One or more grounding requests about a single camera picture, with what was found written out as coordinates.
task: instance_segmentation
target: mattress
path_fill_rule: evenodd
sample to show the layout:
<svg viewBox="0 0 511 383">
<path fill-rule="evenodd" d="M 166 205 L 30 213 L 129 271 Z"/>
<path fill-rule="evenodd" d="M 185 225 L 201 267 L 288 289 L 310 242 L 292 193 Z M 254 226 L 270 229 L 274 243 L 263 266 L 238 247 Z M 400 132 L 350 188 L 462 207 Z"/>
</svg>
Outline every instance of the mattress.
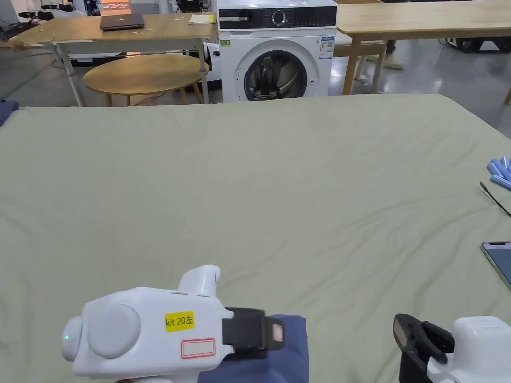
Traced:
<svg viewBox="0 0 511 383">
<path fill-rule="evenodd" d="M 307 318 L 311 382 L 397 381 L 396 313 L 511 323 L 478 249 L 511 240 L 478 185 L 506 154 L 438 95 L 16 112 L 0 129 L 2 382 L 86 381 L 60 354 L 68 319 L 203 264 L 225 306 Z"/>
</svg>

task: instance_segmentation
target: person's leg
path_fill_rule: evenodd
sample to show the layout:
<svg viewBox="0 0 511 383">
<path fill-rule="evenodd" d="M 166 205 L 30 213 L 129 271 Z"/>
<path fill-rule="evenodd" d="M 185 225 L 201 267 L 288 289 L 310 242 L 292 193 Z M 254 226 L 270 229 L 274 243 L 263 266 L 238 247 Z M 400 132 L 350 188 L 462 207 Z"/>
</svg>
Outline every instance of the person's leg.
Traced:
<svg viewBox="0 0 511 383">
<path fill-rule="evenodd" d="M 407 0 L 381 0 L 384 3 L 407 3 Z M 384 68 L 390 69 L 403 69 L 403 63 L 396 58 L 393 54 L 396 50 L 396 41 L 388 40 L 387 41 L 387 51 L 385 53 L 385 60 L 383 61 Z M 378 56 L 369 56 L 368 61 L 376 62 L 378 61 Z"/>
</svg>

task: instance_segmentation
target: table leg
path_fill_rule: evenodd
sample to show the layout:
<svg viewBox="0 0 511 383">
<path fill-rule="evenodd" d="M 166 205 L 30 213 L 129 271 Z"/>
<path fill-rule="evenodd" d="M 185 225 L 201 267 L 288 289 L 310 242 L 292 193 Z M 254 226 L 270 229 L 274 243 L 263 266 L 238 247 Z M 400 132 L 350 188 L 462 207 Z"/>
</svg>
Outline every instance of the table leg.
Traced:
<svg viewBox="0 0 511 383">
<path fill-rule="evenodd" d="M 199 46 L 199 60 L 200 60 L 200 80 L 202 84 L 202 97 L 204 98 L 204 103 L 208 104 L 210 102 L 210 98 L 207 94 L 207 80 L 206 80 L 206 67 L 204 62 L 204 48 L 202 45 L 202 40 L 200 41 Z"/>
<path fill-rule="evenodd" d="M 504 105 L 509 105 L 510 101 L 511 101 L 511 88 L 509 88 L 509 92 L 507 92 L 507 96 L 504 99 Z"/>
<path fill-rule="evenodd" d="M 197 101 L 199 104 L 202 104 L 202 98 L 200 96 L 199 87 L 197 86 L 197 83 L 193 83 L 193 91 L 195 92 L 195 95 L 197 96 Z"/>
<path fill-rule="evenodd" d="M 183 99 L 183 104 L 188 105 L 187 92 L 184 88 L 179 88 L 179 93 L 181 93 L 181 98 Z"/>
<path fill-rule="evenodd" d="M 346 68 L 346 78 L 344 79 L 344 89 L 342 90 L 343 95 L 351 94 L 351 88 L 353 85 L 353 77 L 355 76 L 355 68 L 357 66 L 358 52 L 360 51 L 360 35 L 352 36 L 352 48 L 350 51 L 350 59 L 348 60 L 348 66 Z"/>
<path fill-rule="evenodd" d="M 378 85 L 380 84 L 380 77 L 383 69 L 383 61 L 385 60 L 385 53 L 387 52 L 387 40 L 383 40 L 385 44 L 382 53 L 378 56 L 376 62 L 375 73 L 373 75 L 373 83 L 371 84 L 371 93 L 378 93 Z"/>
<path fill-rule="evenodd" d="M 71 83 L 71 88 L 73 88 L 73 93 L 75 94 L 78 106 L 85 106 L 82 89 L 80 89 L 80 85 L 76 83 L 76 73 L 73 66 L 71 65 L 71 60 L 67 54 L 67 49 L 63 47 L 62 44 L 57 44 L 57 52 L 64 62 L 65 71 L 67 73 L 67 77 L 69 78 L 69 82 Z"/>
</svg>

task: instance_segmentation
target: phone screen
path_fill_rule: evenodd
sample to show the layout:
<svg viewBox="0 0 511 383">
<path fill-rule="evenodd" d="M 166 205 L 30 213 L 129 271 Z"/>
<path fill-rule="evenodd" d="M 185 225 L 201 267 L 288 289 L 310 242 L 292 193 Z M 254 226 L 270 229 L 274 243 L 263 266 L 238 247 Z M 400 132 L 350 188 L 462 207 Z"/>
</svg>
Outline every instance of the phone screen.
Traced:
<svg viewBox="0 0 511 383">
<path fill-rule="evenodd" d="M 500 279 L 511 290 L 511 243 L 487 242 L 483 243 L 481 248 Z"/>
</svg>

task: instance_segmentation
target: round table top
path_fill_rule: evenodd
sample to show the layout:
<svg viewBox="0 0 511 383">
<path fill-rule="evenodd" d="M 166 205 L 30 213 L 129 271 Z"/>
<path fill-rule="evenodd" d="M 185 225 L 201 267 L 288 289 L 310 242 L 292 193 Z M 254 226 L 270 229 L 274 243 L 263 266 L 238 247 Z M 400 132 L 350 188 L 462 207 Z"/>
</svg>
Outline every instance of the round table top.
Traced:
<svg viewBox="0 0 511 383">
<path fill-rule="evenodd" d="M 200 60 L 181 54 L 127 57 L 100 65 L 83 82 L 109 94 L 150 94 L 179 89 L 200 80 Z"/>
</svg>

